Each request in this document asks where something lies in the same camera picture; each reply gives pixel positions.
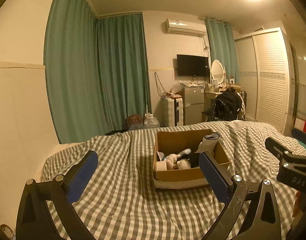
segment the blue gripper pad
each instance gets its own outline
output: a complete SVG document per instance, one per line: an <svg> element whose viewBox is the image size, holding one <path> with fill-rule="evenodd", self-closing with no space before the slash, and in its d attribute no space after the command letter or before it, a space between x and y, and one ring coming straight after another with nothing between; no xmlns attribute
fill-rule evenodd
<svg viewBox="0 0 306 240"><path fill-rule="evenodd" d="M68 171L70 175L72 174L71 171L75 173L67 186L68 194L66 198L70 204L79 200L97 166L97 153L94 151L88 151L83 159L78 164L73 165Z"/></svg>
<svg viewBox="0 0 306 240"><path fill-rule="evenodd" d="M233 185L227 170L206 152L200 154L199 165L217 200L227 205L230 202Z"/></svg>

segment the green curtain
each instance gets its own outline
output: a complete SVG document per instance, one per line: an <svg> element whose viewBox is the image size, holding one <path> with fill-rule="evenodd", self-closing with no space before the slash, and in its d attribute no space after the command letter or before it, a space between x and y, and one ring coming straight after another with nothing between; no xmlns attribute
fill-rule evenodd
<svg viewBox="0 0 306 240"><path fill-rule="evenodd" d="M239 83L236 46L230 23L218 23L216 19L207 18L205 24L210 41L211 60L219 60L225 68L226 78L229 79L232 75L235 83Z"/></svg>
<svg viewBox="0 0 306 240"><path fill-rule="evenodd" d="M86 0L53 0L44 64L60 143L120 130L149 105L141 14L97 19Z"/></svg>
<svg viewBox="0 0 306 240"><path fill-rule="evenodd" d="M147 104L142 14L98 19L99 76L115 130L127 116L143 115Z"/></svg>

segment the television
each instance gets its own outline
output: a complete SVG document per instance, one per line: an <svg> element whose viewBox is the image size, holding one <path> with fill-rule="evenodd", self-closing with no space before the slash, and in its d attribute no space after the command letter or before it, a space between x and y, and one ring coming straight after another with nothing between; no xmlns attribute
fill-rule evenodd
<svg viewBox="0 0 306 240"><path fill-rule="evenodd" d="M209 77L210 70L208 57L179 54L176 56L178 76Z"/></svg>

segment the wall-mounted air conditioner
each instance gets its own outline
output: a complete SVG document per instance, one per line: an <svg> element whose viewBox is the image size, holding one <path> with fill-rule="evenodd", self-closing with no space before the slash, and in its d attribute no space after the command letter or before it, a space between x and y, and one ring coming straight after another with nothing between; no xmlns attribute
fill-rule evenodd
<svg viewBox="0 0 306 240"><path fill-rule="evenodd" d="M166 19L165 25L167 33L177 33L195 36L204 36L206 34L206 27L204 23L193 23Z"/></svg>

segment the plaid bedsheet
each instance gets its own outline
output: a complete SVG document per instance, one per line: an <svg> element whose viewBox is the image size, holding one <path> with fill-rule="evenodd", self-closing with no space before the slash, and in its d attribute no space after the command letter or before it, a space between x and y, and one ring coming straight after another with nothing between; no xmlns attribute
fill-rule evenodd
<svg viewBox="0 0 306 240"><path fill-rule="evenodd" d="M290 228L296 190L276 181L278 160L264 145L271 136L293 153L306 155L293 138L258 122L205 122L160 128L164 131L210 128L218 132L231 160L230 173L248 181L268 178L280 211L282 239ZM153 184L153 151L157 129L97 136L48 158L43 181L65 174L88 150L98 153L99 165L80 200L77 214L96 239L201 239L224 205L210 187L189 190L156 190ZM69 238L50 202L49 208L63 238ZM247 211L242 212L229 236L234 237Z"/></svg>

